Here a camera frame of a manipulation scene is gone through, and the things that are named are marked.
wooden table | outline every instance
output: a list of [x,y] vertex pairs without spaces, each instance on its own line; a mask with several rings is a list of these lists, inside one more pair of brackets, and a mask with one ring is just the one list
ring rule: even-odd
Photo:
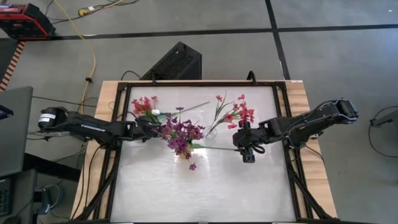
[[[118,87],[119,82],[151,82],[151,81],[105,81],[103,82],[101,92],[99,94],[99,100],[96,108],[96,113],[95,113],[95,118],[98,119],[103,119],[105,121],[111,121],[112,113],[113,110],[113,102],[115,101],[116,97],[116,91]],[[163,82],[184,82],[184,81],[163,81]],[[206,82],[225,82],[225,80],[222,81],[206,81]],[[228,82],[242,82],[241,80],[231,80]],[[287,87],[287,94],[289,97],[289,104],[290,104],[290,109],[292,111],[292,116],[296,116],[298,114],[302,114],[305,112],[308,112],[310,110],[309,104],[308,104],[308,99],[307,99],[307,94],[305,92],[304,84],[302,81],[286,81],[286,87]],[[280,103],[281,107],[284,106],[283,104],[283,99],[282,99],[282,94],[279,94],[280,98]],[[120,103],[120,108],[119,111],[122,111],[123,103],[121,101]],[[316,150],[317,152],[320,152],[319,144],[317,140],[309,140],[307,143],[309,147],[312,149]],[[101,176],[101,169],[103,166],[103,161],[104,161],[104,155],[105,155],[105,150],[99,150],[93,159],[93,163],[91,165],[91,171],[90,171],[90,188],[87,191],[87,185],[88,185],[88,166],[90,164],[91,158],[93,157],[93,154],[98,147],[98,143],[95,141],[91,141],[88,144],[87,151],[86,151],[86,157],[85,157],[85,168],[82,172],[84,172],[84,191],[83,191],[83,196],[81,198],[80,206],[78,207],[77,213],[75,216],[78,216],[82,211],[83,207],[86,203],[86,193],[88,192],[88,201],[89,203],[95,193],[98,190],[99,182],[100,182],[100,176]],[[301,160],[303,163],[303,169],[305,173],[305,178],[307,181],[307,187],[311,194],[315,197],[317,202],[323,207],[323,209],[331,216],[336,217],[336,210],[335,210],[335,204],[333,203],[333,198],[331,196],[330,192],[330,187],[329,187],[329,181],[328,177],[326,176],[326,170],[325,166],[323,165],[322,160],[319,158],[318,155],[316,155],[314,152],[308,150],[308,149],[302,149],[301,150]],[[111,159],[109,162],[108,166],[108,171],[110,171],[110,168],[113,164],[113,160]],[[75,202],[73,204],[73,212],[76,210],[76,207],[78,205],[78,202],[81,197],[81,190],[82,190],[82,178],[83,175],[80,176],[80,181],[78,184],[77,192],[76,192],[76,197],[75,197]],[[306,217],[306,212],[305,212],[305,206],[304,206],[304,201],[301,192],[299,189],[297,189],[297,196],[298,196],[298,203],[300,207],[300,213],[303,218]],[[108,190],[105,192],[103,195],[103,199],[101,201],[101,207],[100,207],[100,212],[99,212],[99,218],[104,218],[105,217],[105,211],[106,211],[106,206],[107,206],[107,200],[108,199]]]

white board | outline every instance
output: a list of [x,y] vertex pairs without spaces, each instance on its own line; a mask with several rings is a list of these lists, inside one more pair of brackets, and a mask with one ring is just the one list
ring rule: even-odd
[[[216,95],[226,102],[246,95],[255,109],[254,124],[277,116],[271,87],[133,87],[132,99],[157,96],[158,109],[175,112],[178,106],[207,105],[181,114],[182,120],[209,126],[214,120]],[[133,120],[129,114],[127,120]],[[198,143],[234,149],[227,124],[217,136]],[[189,162],[181,159],[161,139],[145,143],[124,142],[113,200],[111,222],[291,222],[295,220],[292,196],[280,142],[263,145],[256,163],[244,164],[238,152],[195,149]]]

black speaker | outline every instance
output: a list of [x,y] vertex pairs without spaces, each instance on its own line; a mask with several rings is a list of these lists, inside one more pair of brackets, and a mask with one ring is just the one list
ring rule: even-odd
[[141,80],[201,80],[201,53],[178,42]]

gray floor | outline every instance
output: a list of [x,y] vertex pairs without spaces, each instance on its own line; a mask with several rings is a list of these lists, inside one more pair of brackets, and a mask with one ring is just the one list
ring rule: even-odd
[[[50,0],[31,0],[43,11]],[[60,0],[71,14],[98,1]],[[396,1],[272,0],[278,27],[398,24]],[[50,17],[64,18],[53,5]],[[160,32],[203,29],[269,28],[263,0],[143,0],[76,20],[82,34]],[[67,22],[57,33],[74,35]],[[351,126],[334,126],[320,138],[326,171],[338,215],[343,220],[396,223],[398,163],[376,154],[368,143],[368,124],[375,113],[398,105],[396,29],[281,33],[292,79],[304,80],[313,108],[324,100],[344,97],[360,114]],[[223,34],[91,40],[98,61],[88,97],[98,96],[103,80],[118,80],[125,70],[144,74],[174,44],[182,41],[203,54],[203,79],[283,79],[272,34]],[[79,102],[91,55],[80,40],[28,42],[9,88],[30,85],[34,95]],[[87,104],[95,105],[92,100]],[[76,106],[34,99],[30,129],[36,130],[39,111],[48,106]],[[372,138],[386,154],[398,155],[397,131],[387,125]],[[32,141],[27,151],[47,159],[78,152],[73,138]],[[38,185],[56,182],[40,178]],[[63,183],[67,200],[55,213],[68,216],[76,183]],[[44,223],[57,221],[41,217]]]

red equipment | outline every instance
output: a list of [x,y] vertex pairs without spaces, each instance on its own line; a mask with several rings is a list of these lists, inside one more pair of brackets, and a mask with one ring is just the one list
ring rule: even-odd
[[0,5],[0,28],[17,40],[47,40],[55,33],[49,19],[32,4]]

